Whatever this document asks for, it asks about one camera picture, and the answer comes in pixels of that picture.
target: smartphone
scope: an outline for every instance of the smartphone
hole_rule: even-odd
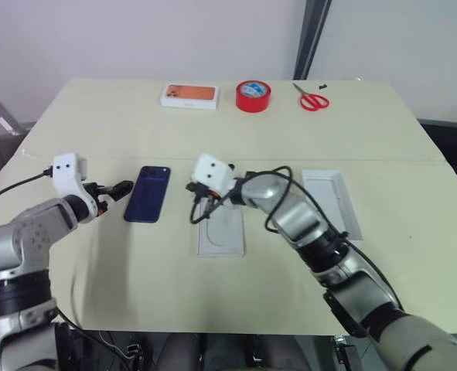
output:
[[[128,222],[156,223],[159,219],[170,168],[144,166],[138,174],[124,219]]]

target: white wall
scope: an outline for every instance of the white wall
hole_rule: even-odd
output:
[[[457,0],[333,0],[309,79],[387,80],[416,117],[457,121]]]
[[[0,101],[35,121],[72,77],[291,79],[305,0],[0,1]]]

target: scissor handle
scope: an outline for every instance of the scissor handle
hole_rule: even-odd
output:
[[[300,105],[307,111],[317,111],[329,106],[329,100],[322,95],[307,94],[300,97]]]

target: orange phone box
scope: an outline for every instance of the orange phone box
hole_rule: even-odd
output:
[[[216,110],[219,96],[220,88],[218,87],[167,83],[160,101],[164,107]]]

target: tape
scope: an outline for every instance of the tape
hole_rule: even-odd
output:
[[[248,80],[237,86],[236,105],[245,112],[261,112],[269,105],[271,88],[266,83]]]

